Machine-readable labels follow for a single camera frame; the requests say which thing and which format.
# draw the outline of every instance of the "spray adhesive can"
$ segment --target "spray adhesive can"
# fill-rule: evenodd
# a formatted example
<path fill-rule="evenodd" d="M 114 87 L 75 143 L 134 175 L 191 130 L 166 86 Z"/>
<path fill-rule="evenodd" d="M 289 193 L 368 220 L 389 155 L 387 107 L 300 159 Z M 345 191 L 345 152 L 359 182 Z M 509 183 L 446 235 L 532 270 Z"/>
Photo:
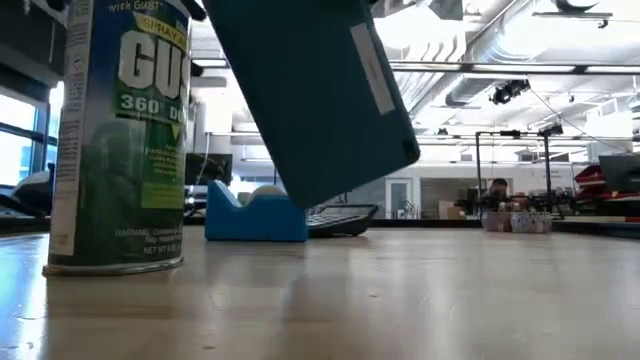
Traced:
<path fill-rule="evenodd" d="M 179 0 L 73 0 L 45 274 L 182 263 L 190 19 Z"/>

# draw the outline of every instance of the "ceiling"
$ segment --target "ceiling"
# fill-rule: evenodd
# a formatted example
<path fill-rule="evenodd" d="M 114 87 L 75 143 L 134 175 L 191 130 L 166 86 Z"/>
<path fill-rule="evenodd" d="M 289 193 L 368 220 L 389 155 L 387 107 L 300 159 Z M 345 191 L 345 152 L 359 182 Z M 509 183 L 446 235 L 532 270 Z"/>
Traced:
<path fill-rule="evenodd" d="M 527 63 L 640 63 L 640 37 L 633 35 L 640 31 L 640 5 L 636 2 L 602 0 L 598 6 L 590 10 L 612 14 L 608 26 L 604 29 L 598 28 L 600 23 L 595 20 L 586 21 L 565 17 L 531 20 L 529 15 L 527 21 L 533 24 L 530 28 L 504 26 L 502 33 L 497 33 L 499 29 L 496 30 L 496 26 L 506 23 L 503 20 L 509 15 L 509 11 L 526 1 L 463 0 L 465 15 L 462 21 L 434 18 L 434 15 L 424 7 L 420 8 L 421 12 L 416 12 L 419 15 L 407 15 L 412 11 L 411 9 L 418 8 L 414 6 L 393 14 L 387 19 L 377 19 L 376 26 L 385 45 L 389 45 L 389 42 L 385 42 L 387 35 L 384 32 L 389 32 L 389 29 L 383 31 L 383 27 L 391 28 L 391 31 L 397 30 L 397 33 L 393 34 L 395 37 L 395 42 L 391 44 L 393 46 L 386 47 L 390 60 L 451 62 L 459 61 L 461 58 L 474 60 L 477 54 L 473 51 L 481 46 L 483 41 L 490 43 L 492 36 L 502 36 L 501 41 L 511 48 L 535 53 L 534 56 L 525 59 Z M 529 1 L 535 3 L 536 9 L 550 9 L 549 6 L 552 5 L 551 0 Z M 417 20 L 413 26 L 411 24 L 407 26 L 409 20 L 395 23 L 387 21 L 393 20 L 394 17 Z M 420 25 L 420 21 L 429 25 Z M 224 56 L 209 23 L 195 24 L 192 49 L 194 59 Z M 232 74 L 227 71 L 224 76 L 231 78 Z M 422 136 L 435 134 L 440 128 L 446 128 L 450 135 L 474 134 L 476 131 L 491 129 L 535 130 L 540 125 L 545 125 L 545 122 L 557 121 L 554 112 L 562 113 L 567 121 L 580 129 L 572 129 L 564 124 L 567 133 L 579 134 L 584 131 L 587 112 L 616 99 L 616 104 L 620 105 L 618 110 L 628 110 L 623 105 L 634 94 L 631 76 L 535 75 L 527 78 L 532 90 L 544 102 L 529 91 L 508 104 L 494 105 L 489 101 L 489 96 L 495 90 L 495 85 L 504 81 L 495 80 L 493 84 L 490 82 L 483 91 L 478 92 L 465 106 L 450 107 L 444 101 L 446 93 L 434 90 L 438 89 L 445 79 L 443 74 L 396 74 L 407 108 L 420 108 L 419 111 L 412 113 L 412 117 L 417 133 Z M 257 131 L 239 88 L 234 87 L 229 89 L 229 92 L 236 93 L 234 128 L 241 131 Z M 421 107 L 416 106 L 427 93 L 432 100 L 422 104 Z M 235 143 L 251 145 L 259 144 L 260 141 L 243 137 L 241 140 L 237 139 Z"/>

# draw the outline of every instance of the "teal notebook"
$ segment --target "teal notebook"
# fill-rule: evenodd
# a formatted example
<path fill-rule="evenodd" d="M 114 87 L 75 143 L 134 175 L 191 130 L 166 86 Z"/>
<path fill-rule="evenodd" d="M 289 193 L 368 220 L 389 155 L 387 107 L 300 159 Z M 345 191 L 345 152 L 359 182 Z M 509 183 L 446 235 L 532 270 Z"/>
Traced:
<path fill-rule="evenodd" d="M 420 157 L 360 0 L 204 0 L 293 202 L 307 208 Z"/>

